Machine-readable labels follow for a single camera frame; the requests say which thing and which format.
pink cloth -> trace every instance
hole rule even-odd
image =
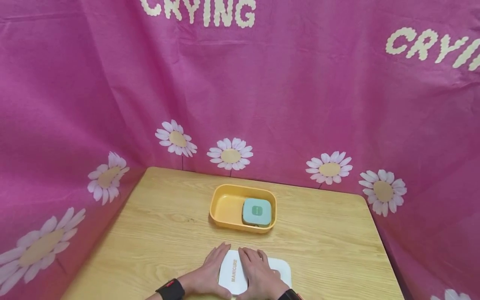
[[[413,298],[480,298],[478,1],[230,2],[0,4],[0,299],[58,299],[149,166],[365,192]]]

yellow plastic tray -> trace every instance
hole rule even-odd
[[[269,227],[257,227],[242,223],[241,213],[246,198],[265,199],[272,205],[272,222]],[[267,191],[246,186],[222,184],[215,190],[210,204],[210,216],[217,226],[267,233],[276,223],[276,198]]]

white daisy print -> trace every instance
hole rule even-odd
[[[168,147],[170,153],[184,154],[186,157],[193,157],[192,153],[197,153],[197,146],[191,142],[192,138],[183,133],[183,127],[175,120],[171,123],[163,122],[162,126],[165,129],[157,129],[155,136],[161,140],[160,145]]]
[[[102,205],[105,205],[108,199],[112,202],[119,195],[120,179],[128,170],[130,168],[127,167],[125,159],[115,152],[110,152],[108,165],[100,165],[95,171],[88,174],[92,181],[88,184],[87,189],[93,193],[95,201],[103,198]]]
[[[35,278],[40,270],[45,270],[55,260],[55,255],[69,246],[75,228],[85,219],[85,209],[73,215],[69,208],[60,222],[53,216],[40,230],[27,233],[17,241],[17,247],[0,254],[0,296],[10,291],[17,282],[25,283]]]
[[[233,138],[230,141],[225,138],[216,144],[218,148],[210,148],[210,152],[207,155],[212,157],[210,160],[212,163],[218,164],[217,167],[238,171],[250,164],[248,158],[253,156],[253,148],[252,146],[247,146],[246,141],[242,141],[239,138]]]
[[[407,188],[403,180],[395,180],[392,172],[379,170],[377,174],[367,171],[360,176],[365,180],[360,180],[359,184],[367,188],[363,189],[363,192],[368,196],[368,203],[373,205],[373,211],[378,215],[387,216],[389,208],[395,213],[397,206],[403,204],[402,196],[407,193]]]
[[[431,296],[430,300],[471,300],[470,296],[464,293],[457,294],[454,290],[446,289],[444,299],[440,299],[436,296]]]
[[[334,182],[342,182],[342,177],[346,177],[353,169],[352,165],[348,163],[352,160],[351,157],[345,158],[346,152],[333,152],[331,156],[323,153],[320,158],[312,157],[312,160],[307,161],[309,169],[305,169],[307,173],[313,174],[310,179],[316,180],[318,183],[325,182],[330,185]]]

black watch strap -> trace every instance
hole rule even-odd
[[[155,292],[159,293],[163,300],[182,300],[185,296],[185,290],[177,279],[172,279]]]
[[[283,293],[278,300],[303,300],[299,294],[295,293],[294,290],[289,289],[285,293]]]

right hand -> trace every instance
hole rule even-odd
[[[239,248],[243,272],[248,278],[247,290],[237,300],[278,300],[290,288],[268,264],[268,257],[261,250]]]

